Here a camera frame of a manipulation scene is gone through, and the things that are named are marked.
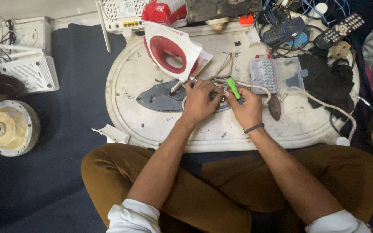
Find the electric iron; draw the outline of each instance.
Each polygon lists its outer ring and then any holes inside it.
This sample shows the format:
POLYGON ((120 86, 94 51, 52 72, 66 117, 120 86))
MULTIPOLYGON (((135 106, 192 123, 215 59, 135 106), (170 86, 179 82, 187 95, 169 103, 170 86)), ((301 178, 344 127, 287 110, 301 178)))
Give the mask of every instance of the electric iron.
POLYGON ((187 33, 150 21, 145 21, 143 40, 156 65, 181 82, 198 74, 213 57, 201 44, 191 41, 187 33))

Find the yellow ethernet port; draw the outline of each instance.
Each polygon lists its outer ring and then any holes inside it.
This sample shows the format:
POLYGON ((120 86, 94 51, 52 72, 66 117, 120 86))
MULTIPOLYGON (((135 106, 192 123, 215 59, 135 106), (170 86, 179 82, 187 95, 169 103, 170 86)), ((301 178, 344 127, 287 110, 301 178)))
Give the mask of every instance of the yellow ethernet port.
POLYGON ((123 27, 134 27, 139 26, 139 21, 126 22, 123 24, 123 27))

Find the leg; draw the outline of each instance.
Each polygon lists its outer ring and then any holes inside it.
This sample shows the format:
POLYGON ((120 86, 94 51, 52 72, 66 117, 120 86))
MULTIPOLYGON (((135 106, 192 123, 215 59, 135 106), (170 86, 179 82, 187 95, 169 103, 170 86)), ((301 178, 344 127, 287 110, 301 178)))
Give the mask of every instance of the leg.
MULTIPOLYGON (((83 181, 106 226, 110 208, 123 202, 152 154, 137 146, 109 143, 83 159, 83 181)), ((251 228, 249 210, 183 169, 179 169, 163 211, 208 232, 249 232, 251 228)))
MULTIPOLYGON (((334 194, 346 210, 364 222, 369 221, 373 212, 372 155, 344 146, 312 147, 292 155, 334 194)), ((200 178, 254 211, 271 212, 288 207, 260 156, 210 162, 204 165, 200 178)))

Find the plastic storage box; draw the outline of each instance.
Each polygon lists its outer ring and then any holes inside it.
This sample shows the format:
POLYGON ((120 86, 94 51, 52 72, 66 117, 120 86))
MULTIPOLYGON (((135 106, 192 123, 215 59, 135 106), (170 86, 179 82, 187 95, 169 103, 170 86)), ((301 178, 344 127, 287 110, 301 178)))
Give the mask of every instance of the plastic storage box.
MULTIPOLYGON (((299 87, 305 89, 303 77, 308 76, 308 70, 302 70, 298 58, 259 59, 249 62, 248 70, 251 84, 266 87, 270 93, 300 92, 299 87)), ((259 88, 251 88, 256 94, 265 94, 259 88)))

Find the green screwdriver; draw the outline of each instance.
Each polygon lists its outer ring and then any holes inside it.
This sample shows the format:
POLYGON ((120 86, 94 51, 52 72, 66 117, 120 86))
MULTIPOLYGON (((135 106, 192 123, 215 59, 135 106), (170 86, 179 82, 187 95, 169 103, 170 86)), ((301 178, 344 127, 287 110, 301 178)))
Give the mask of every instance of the green screwdriver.
POLYGON ((244 100, 241 99, 241 95, 240 93, 238 93, 238 89, 235 85, 234 79, 232 77, 227 78, 227 83, 230 86, 232 92, 234 93, 235 98, 237 99, 237 102, 242 105, 244 103, 244 100))

